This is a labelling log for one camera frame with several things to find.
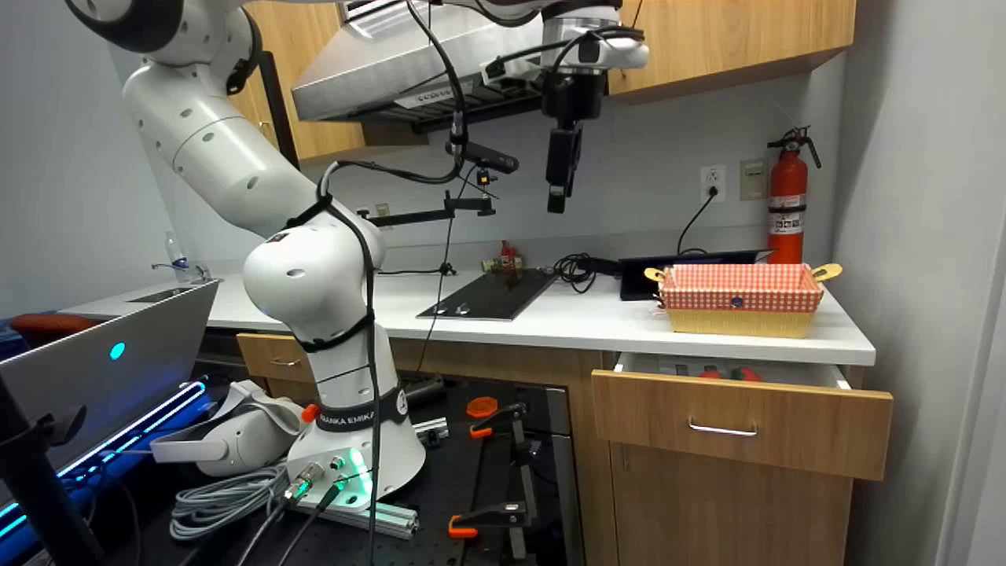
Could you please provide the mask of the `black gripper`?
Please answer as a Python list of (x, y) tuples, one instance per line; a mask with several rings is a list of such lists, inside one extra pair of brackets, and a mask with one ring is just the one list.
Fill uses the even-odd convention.
[(602, 115), (605, 80), (584, 72), (546, 72), (540, 111), (553, 119), (546, 162), (546, 210), (564, 214), (574, 185), (574, 165), (583, 124)]

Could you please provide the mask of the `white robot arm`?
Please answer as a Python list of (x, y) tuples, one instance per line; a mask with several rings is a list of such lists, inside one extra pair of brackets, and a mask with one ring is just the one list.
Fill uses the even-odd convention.
[(294, 473), (344, 454), (365, 463), (375, 497), (404, 491), (427, 463), (389, 340), (375, 321), (385, 243), (372, 219), (295, 169), (234, 104), (256, 55), (241, 0), (66, 0), (97, 37), (141, 67), (123, 100), (156, 158), (228, 223), (261, 245), (241, 264), (258, 311), (308, 354), (320, 414), (285, 454)]

